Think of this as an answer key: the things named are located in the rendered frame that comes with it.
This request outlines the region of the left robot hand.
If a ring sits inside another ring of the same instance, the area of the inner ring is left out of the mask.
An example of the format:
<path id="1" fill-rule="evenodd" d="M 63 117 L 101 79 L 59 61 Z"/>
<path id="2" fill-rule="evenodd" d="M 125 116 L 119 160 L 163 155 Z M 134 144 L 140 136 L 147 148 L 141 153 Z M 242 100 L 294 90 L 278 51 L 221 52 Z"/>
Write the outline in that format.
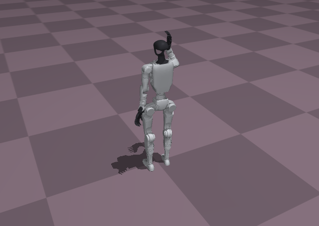
<path id="1" fill-rule="evenodd" d="M 142 119 L 142 113 L 144 113 L 144 111 L 142 111 L 142 110 L 143 110 L 143 108 L 142 108 L 142 107 L 139 107 L 138 113 L 137 113 L 136 118 L 135 118 L 135 125 L 137 125 L 137 126 L 140 126 L 140 125 L 141 125 L 141 124 L 140 124 L 140 119 L 143 120 L 143 119 Z M 139 124 L 140 124 L 140 125 L 139 125 Z"/>

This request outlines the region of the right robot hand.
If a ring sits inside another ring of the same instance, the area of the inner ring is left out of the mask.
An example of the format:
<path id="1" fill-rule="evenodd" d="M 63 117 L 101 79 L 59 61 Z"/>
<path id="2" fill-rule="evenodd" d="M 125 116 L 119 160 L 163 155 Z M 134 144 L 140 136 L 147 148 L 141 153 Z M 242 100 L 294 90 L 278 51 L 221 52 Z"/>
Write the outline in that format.
<path id="1" fill-rule="evenodd" d="M 165 32 L 167 34 L 167 44 L 168 44 L 168 49 L 167 50 L 170 50 L 170 47 L 171 47 L 171 34 L 168 31 L 165 31 Z"/>

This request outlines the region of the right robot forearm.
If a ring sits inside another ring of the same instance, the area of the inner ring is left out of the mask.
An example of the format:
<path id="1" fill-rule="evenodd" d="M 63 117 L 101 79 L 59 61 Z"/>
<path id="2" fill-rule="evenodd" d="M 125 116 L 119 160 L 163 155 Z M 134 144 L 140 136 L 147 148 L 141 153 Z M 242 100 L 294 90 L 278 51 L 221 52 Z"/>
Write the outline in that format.
<path id="1" fill-rule="evenodd" d="M 166 51 L 168 57 L 170 58 L 170 60 L 176 58 L 176 56 L 174 55 L 171 47 L 170 47 L 170 50 L 165 50 L 165 51 Z"/>

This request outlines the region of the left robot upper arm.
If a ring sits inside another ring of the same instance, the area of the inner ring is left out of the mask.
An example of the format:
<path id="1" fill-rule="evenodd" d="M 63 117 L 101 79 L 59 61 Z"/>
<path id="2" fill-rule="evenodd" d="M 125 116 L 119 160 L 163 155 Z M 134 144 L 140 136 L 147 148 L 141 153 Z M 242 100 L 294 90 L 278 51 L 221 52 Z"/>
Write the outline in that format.
<path id="1" fill-rule="evenodd" d="M 143 88 L 143 92 L 148 92 L 149 91 L 149 74 L 151 73 L 153 68 L 153 65 L 150 64 L 145 64 L 142 66 L 142 88 Z"/>

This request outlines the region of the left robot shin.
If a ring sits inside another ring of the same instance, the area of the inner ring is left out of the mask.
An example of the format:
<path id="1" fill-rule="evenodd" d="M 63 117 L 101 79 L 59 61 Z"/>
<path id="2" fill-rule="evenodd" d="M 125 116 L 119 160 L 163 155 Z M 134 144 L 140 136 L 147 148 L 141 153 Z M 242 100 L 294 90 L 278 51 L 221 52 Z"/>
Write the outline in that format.
<path id="1" fill-rule="evenodd" d="M 145 151 L 147 153 L 147 160 L 148 160 L 148 164 L 150 165 L 150 163 L 152 164 L 153 161 L 153 152 L 154 152 L 154 142 L 150 143 L 150 139 L 148 134 L 145 135 Z"/>

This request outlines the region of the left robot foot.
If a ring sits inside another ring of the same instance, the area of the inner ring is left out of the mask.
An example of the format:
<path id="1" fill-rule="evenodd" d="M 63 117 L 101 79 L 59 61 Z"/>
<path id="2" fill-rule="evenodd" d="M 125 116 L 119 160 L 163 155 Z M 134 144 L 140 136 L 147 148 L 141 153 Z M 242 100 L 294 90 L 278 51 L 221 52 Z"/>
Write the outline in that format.
<path id="1" fill-rule="evenodd" d="M 149 171 L 154 171 L 155 167 L 154 167 L 153 163 L 152 164 L 150 163 L 150 165 L 149 165 L 147 162 L 148 162 L 147 159 L 143 159 L 143 164 L 149 169 Z"/>

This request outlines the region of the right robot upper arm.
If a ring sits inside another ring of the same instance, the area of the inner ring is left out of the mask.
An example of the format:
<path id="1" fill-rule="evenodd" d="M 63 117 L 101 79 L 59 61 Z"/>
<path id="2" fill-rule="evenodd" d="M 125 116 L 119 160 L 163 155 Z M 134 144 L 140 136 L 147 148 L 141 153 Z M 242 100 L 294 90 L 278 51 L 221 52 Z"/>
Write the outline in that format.
<path id="1" fill-rule="evenodd" d="M 171 61 L 173 62 L 174 68 L 176 68 L 176 67 L 178 67 L 180 65 L 178 60 L 177 60 L 177 58 L 174 58 Z"/>

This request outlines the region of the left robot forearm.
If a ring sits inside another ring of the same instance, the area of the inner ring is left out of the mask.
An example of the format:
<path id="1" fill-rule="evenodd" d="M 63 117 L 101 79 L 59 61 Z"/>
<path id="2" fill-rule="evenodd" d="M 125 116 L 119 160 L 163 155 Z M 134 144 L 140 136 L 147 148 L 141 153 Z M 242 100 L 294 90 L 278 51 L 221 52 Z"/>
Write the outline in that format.
<path id="1" fill-rule="evenodd" d="M 139 105 L 139 107 L 143 108 L 142 111 L 145 111 L 146 103 L 147 103 L 147 94 L 143 92 L 143 88 L 142 88 L 142 86 L 140 86 L 140 105 Z"/>

